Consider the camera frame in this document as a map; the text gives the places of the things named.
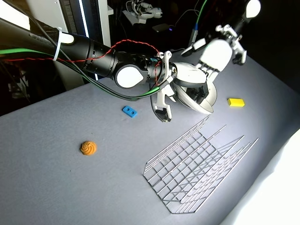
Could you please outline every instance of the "white zip tie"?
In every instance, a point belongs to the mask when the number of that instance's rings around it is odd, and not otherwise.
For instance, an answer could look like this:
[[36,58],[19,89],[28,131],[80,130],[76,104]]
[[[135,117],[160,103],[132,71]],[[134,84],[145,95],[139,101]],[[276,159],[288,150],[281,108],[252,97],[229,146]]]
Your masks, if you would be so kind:
[[57,29],[59,30],[59,36],[58,36],[57,47],[56,47],[55,55],[53,57],[53,61],[57,60],[58,54],[60,53],[62,28],[61,27],[57,27]]

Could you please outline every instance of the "wire grid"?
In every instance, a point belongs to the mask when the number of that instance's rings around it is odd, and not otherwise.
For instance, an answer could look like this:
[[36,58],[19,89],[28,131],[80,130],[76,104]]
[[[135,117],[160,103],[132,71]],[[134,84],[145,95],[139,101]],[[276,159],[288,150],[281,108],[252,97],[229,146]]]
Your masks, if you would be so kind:
[[171,213],[196,212],[245,154],[246,145],[228,157],[244,136],[216,149],[199,130],[208,117],[147,162],[144,177]]

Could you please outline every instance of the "yellow block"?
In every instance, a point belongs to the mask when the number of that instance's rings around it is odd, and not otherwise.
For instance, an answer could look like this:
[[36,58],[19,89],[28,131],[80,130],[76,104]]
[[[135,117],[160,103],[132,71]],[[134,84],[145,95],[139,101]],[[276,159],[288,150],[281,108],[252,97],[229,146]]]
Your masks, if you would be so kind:
[[245,106],[245,102],[241,98],[229,98],[228,104],[229,104],[229,106],[233,106],[233,107],[244,107]]

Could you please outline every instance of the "table surface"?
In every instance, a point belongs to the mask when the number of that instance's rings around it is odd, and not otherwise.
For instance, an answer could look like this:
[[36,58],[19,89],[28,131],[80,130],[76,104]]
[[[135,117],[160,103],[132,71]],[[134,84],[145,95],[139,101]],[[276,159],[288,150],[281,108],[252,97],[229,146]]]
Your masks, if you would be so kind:
[[[0,224],[219,224],[300,128],[300,97],[251,58],[242,67],[228,65],[215,84],[215,112],[201,133],[208,137],[226,124],[215,147],[241,135],[240,147],[260,140],[197,213],[170,214],[142,173],[205,115],[170,103],[173,119],[162,123],[149,98],[126,102],[87,84],[0,117]],[[227,98],[243,98],[246,106],[230,108]],[[125,105],[138,111],[134,119],[122,112]],[[79,151],[86,140],[97,143],[95,155]]]

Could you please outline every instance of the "blue lego brick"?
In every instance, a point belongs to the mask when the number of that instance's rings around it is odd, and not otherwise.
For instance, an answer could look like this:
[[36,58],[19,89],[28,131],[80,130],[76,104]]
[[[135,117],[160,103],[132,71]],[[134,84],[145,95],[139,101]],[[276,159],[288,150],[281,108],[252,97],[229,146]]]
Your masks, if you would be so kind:
[[137,111],[128,105],[123,108],[123,112],[126,113],[131,118],[134,118],[137,115]]

